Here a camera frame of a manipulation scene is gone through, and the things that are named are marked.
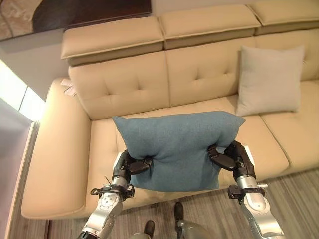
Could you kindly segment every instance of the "wall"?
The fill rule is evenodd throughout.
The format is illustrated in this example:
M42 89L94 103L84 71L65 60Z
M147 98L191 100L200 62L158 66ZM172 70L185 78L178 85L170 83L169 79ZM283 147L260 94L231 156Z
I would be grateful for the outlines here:
M164 12L255 0L152 0L153 15ZM62 30L23 36L0 42L0 59L44 100L51 82L67 76L68 65L60 59Z
M5 228L31 121L0 99L0 239Z
M62 33L58 29L0 42L0 59L44 100L51 82L68 75L60 59Z

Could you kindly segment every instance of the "metal robot arm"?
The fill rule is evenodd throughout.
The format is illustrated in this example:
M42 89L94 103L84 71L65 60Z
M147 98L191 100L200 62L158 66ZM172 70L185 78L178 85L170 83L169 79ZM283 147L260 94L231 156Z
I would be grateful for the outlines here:
M78 239L106 239L112 231L115 218L123 208L123 201L134 197L134 186L129 184L131 175L139 174L151 166L152 159L136 161L125 150L113 170L112 183L93 189L99 195L98 206L89 217Z
M256 239L285 239L264 197L264 188L267 187L267 184L256 182L254 160L249 148L234 141L225 149L224 154L216 151L216 145L210 146L207 151L213 163L228 171L233 171L237 186L229 186L228 196L230 199L238 199L254 237Z

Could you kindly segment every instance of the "sofa armrest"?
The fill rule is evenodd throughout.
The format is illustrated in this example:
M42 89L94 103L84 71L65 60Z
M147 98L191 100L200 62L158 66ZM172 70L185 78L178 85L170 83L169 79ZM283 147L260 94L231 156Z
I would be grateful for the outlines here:
M53 81L40 122L21 207L26 218L72 216L85 207L91 120L61 81Z

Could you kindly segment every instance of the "white pillow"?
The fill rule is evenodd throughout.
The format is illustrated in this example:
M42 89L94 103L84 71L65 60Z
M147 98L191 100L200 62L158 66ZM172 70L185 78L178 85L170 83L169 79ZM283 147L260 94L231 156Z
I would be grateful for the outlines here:
M242 46L236 115L297 111L304 47L289 50Z

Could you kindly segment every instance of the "pillow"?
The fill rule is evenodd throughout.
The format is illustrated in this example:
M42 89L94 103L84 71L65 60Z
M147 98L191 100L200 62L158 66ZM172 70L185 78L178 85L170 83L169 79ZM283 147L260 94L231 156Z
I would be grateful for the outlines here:
M207 148L216 143L223 153L245 120L219 111L113 121L131 157L154 158L149 170L132 176L135 187L187 192L219 187L220 167L212 165Z
M304 47L289 50L242 46L236 115L297 111Z

